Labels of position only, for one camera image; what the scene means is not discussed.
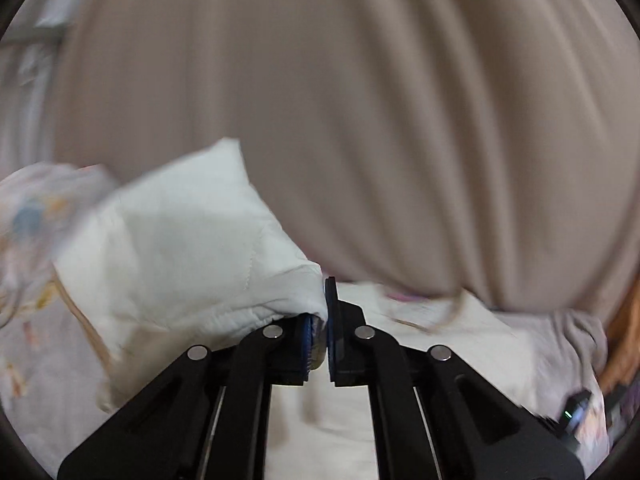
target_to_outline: black device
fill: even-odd
[[[584,480],[577,424],[515,406],[445,346],[404,348],[326,282],[335,386],[369,388],[381,480]],[[261,480],[271,386],[308,378],[312,319],[193,346],[62,463],[59,480]],[[570,399],[578,419],[590,394]]]

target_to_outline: white cloth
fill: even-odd
[[[403,346],[423,351],[437,344],[450,347],[513,402],[538,411],[529,334],[498,320],[473,294],[463,290],[456,298],[403,303],[388,298],[380,285],[341,283],[338,296],[362,307],[367,324]]]
[[[67,303],[130,399],[191,344],[219,349],[285,316],[325,319],[322,272],[222,139],[117,191],[54,263]]]

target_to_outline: metal pin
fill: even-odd
[[[207,356],[207,348],[201,345],[192,346],[187,352],[187,357],[192,361],[200,361]]]
[[[446,361],[451,359],[451,350],[444,345],[434,346],[431,349],[431,357],[437,361]]]
[[[368,325],[362,325],[357,327],[354,334],[359,339],[371,339],[373,336],[376,335],[376,331],[373,330],[373,328]]]
[[[269,325],[264,327],[262,330],[262,335],[268,337],[269,339],[277,339],[279,338],[284,330],[281,326],[278,325]]]

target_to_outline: white pillow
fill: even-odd
[[[326,319],[322,273],[222,139],[122,188],[54,263],[119,406],[191,344],[219,349],[272,320]]]

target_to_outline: beige curtain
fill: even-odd
[[[638,263],[615,0],[88,0],[56,153],[130,180],[222,136],[341,279],[604,321]]]

